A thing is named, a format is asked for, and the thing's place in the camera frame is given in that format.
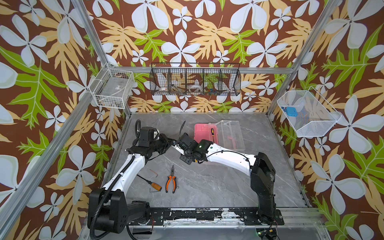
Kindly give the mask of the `thin black yellow screwdriver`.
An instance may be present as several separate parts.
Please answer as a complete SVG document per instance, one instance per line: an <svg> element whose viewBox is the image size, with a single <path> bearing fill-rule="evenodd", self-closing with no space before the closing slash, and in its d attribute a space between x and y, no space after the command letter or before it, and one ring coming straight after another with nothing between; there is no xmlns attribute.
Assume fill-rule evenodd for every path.
<svg viewBox="0 0 384 240"><path fill-rule="evenodd" d="M211 128L212 141L215 143L215 131L214 128Z"/></svg>

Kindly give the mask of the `pink plastic tool box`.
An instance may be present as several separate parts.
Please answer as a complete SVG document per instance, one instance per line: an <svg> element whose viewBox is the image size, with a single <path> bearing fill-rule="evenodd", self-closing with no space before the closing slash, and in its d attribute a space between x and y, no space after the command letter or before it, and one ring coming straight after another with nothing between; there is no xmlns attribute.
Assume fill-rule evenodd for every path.
<svg viewBox="0 0 384 240"><path fill-rule="evenodd" d="M226 149L244 152L246 150L239 121L220 121L216 124L195 124L194 140L212 141L211 128L215 131L215 144Z"/></svg>

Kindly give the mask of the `orange handled pliers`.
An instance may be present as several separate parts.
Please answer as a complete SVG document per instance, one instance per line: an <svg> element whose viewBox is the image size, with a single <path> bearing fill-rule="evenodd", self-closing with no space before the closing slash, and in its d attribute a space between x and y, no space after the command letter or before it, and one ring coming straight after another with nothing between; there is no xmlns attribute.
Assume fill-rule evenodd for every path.
<svg viewBox="0 0 384 240"><path fill-rule="evenodd" d="M176 189L177 189L177 178L174 175L174 171L175 171L175 167L172 166L171 174L168 176L168 180L167 180L167 183L166 183L166 193L169 192L169 187L170 187L171 183L173 184L172 193L174 194L176 192Z"/></svg>

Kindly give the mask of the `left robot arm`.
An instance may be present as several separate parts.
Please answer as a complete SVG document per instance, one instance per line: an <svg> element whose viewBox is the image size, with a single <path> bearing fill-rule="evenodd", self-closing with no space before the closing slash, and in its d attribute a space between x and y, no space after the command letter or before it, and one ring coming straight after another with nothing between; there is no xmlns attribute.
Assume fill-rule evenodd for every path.
<svg viewBox="0 0 384 240"><path fill-rule="evenodd" d="M150 220L150 204L144 201L128 204L126 194L139 171L153 159L153 153L162 155L175 143L176 140L152 127L136 131L123 166L108 183L90 194L88 228L92 240L100 240L109 233L119 234L131 222L145 224Z"/></svg>

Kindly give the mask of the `orange handled screwdriver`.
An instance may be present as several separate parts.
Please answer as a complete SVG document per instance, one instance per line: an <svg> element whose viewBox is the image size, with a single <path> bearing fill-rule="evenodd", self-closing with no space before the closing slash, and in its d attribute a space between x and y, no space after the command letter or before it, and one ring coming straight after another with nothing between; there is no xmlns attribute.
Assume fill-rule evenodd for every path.
<svg viewBox="0 0 384 240"><path fill-rule="evenodd" d="M139 178L141 178L142 180L146 181L149 185L151 185L152 188L154 188L156 191L160 192L162 190L162 187L154 182L151 182L149 180L146 180L145 178L137 175Z"/></svg>

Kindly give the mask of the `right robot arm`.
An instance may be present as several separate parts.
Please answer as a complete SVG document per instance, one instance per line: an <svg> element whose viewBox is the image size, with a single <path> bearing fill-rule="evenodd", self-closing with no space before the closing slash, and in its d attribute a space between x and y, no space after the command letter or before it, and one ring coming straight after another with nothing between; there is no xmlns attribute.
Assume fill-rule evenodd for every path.
<svg viewBox="0 0 384 240"><path fill-rule="evenodd" d="M257 155L243 154L226 149L208 140L197 143L184 133L177 141L173 140L173 147L181 153L180 159L190 165L213 162L238 170L250 177L250 187L258 195L258 220L267 225L275 222L275 194L274 184L276 170L268 156L262 152Z"/></svg>

